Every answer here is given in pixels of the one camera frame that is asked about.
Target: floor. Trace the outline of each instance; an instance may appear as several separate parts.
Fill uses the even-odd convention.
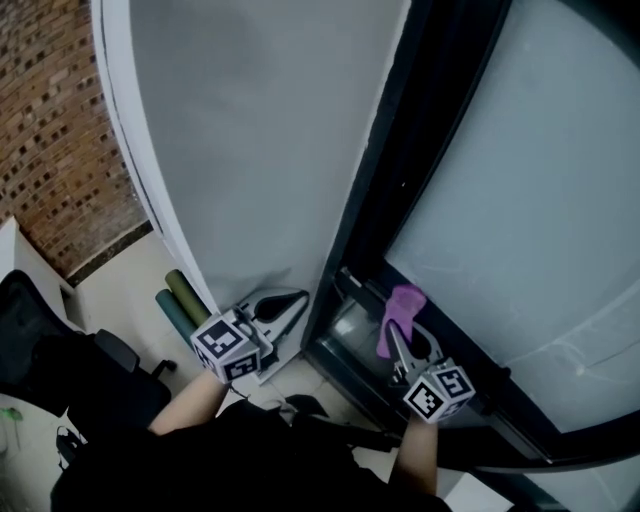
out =
[[[141,366],[148,371],[162,359],[176,361],[178,370],[173,374],[165,372],[162,377],[175,395],[202,371],[202,367],[154,300],[155,294],[165,287],[165,274],[173,268],[175,263],[162,242],[154,233],[146,235],[80,283],[70,310],[72,319],[82,324],[87,332],[102,328],[125,340],[138,352]],[[313,395],[333,419],[373,428],[300,356],[262,386],[250,376],[235,381],[234,385],[257,405],[292,394]],[[230,393],[224,407],[239,399],[238,395]],[[15,407],[23,416],[17,423],[8,418],[0,420],[0,487],[17,510],[46,512],[49,493],[61,473],[55,449],[56,431],[60,425],[70,428],[72,425],[66,417],[56,418],[3,395],[0,395],[0,407]],[[361,466],[372,469],[386,480],[395,452],[384,454],[357,448],[354,456]],[[452,482],[460,480],[452,473],[443,472],[441,478],[445,495],[449,494],[449,487],[455,485]],[[490,512],[505,508],[475,510]]]

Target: rolled mat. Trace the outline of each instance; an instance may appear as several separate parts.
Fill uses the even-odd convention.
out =
[[[196,324],[196,327],[200,327],[206,322],[207,318],[211,316],[211,312],[202,303],[194,289],[191,288],[184,274],[179,270],[172,270],[165,276],[164,280],[182,308],[187,312],[187,315]]]
[[[162,290],[156,295],[156,302],[164,311],[164,314],[169,319],[169,322],[176,328],[176,331],[180,333],[180,336],[187,342],[187,345],[191,346],[191,335],[197,329],[196,324],[187,315],[187,312],[182,309],[182,306],[176,299],[175,295],[169,290]]]

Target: brick wall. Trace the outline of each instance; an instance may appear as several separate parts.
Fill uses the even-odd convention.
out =
[[[145,220],[111,129],[87,0],[0,0],[0,220],[63,276]]]

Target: black chair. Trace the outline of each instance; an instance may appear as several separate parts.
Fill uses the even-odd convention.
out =
[[[74,332],[31,279],[14,270],[0,283],[0,393],[68,417],[87,440],[122,427],[147,427],[171,400],[138,355],[107,331]]]

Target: frosted glass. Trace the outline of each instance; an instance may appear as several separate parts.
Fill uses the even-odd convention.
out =
[[[640,408],[640,72],[517,1],[388,261],[563,432]]]
[[[631,512],[640,510],[640,457],[593,469],[527,475],[567,510]]]

